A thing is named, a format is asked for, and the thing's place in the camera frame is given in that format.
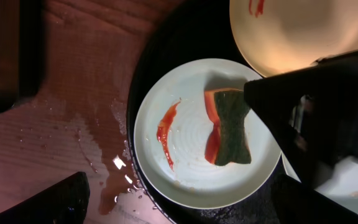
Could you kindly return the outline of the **light blue plate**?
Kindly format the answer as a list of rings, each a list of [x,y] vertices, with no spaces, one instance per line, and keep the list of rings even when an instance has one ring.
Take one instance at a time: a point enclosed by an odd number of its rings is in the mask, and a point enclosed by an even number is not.
[[[281,150],[254,113],[246,116],[250,164],[210,164],[204,157],[213,129],[205,89],[237,88],[259,78],[243,64],[206,58],[180,65],[146,94],[134,125],[134,153],[151,186],[179,205],[212,209],[237,203],[257,191],[280,160]]]
[[[332,179],[320,185],[315,191],[358,213],[358,163],[351,157],[337,163]]]

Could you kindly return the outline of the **round black serving tray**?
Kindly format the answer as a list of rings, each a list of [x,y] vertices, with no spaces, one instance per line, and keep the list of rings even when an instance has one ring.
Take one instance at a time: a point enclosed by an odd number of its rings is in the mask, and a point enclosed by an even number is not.
[[[136,66],[127,102],[127,139],[136,174],[157,210],[172,223],[278,223],[270,187],[276,177],[284,174],[281,162],[266,183],[247,199],[224,208],[198,210],[175,204],[158,193],[136,161],[135,117],[147,92],[173,68],[201,58],[245,62],[231,33],[229,1],[185,1],[147,42]]]

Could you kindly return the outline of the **black rectangular water tray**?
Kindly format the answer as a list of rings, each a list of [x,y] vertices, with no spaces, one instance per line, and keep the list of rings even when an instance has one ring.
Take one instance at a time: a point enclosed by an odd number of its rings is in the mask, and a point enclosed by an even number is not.
[[[23,104],[45,78],[41,0],[0,0],[0,113]]]

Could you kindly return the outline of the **yellow plate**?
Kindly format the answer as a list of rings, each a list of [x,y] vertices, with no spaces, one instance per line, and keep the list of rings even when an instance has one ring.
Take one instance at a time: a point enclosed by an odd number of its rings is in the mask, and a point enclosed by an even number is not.
[[[358,0],[230,0],[231,30],[264,77],[358,50]]]

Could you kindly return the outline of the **orange green scrub sponge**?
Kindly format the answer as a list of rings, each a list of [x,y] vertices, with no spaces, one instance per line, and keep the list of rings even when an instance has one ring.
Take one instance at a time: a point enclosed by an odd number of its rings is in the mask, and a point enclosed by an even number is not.
[[[204,152],[205,159],[216,166],[250,164],[252,156],[245,132],[245,118],[250,107],[244,92],[235,88],[221,88],[204,92],[204,103],[213,130]]]

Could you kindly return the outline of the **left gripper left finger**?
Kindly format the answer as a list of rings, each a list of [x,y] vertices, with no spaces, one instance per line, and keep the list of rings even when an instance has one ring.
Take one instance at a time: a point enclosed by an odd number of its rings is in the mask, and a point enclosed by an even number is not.
[[[85,172],[77,172],[0,213],[0,224],[83,224],[90,198]]]

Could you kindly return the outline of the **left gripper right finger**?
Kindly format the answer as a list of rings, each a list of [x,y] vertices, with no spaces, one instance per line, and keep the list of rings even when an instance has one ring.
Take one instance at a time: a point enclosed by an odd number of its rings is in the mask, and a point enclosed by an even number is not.
[[[244,99],[292,164],[271,187],[281,223],[358,223],[358,214],[317,193],[347,157],[358,159],[358,51],[245,83]]]

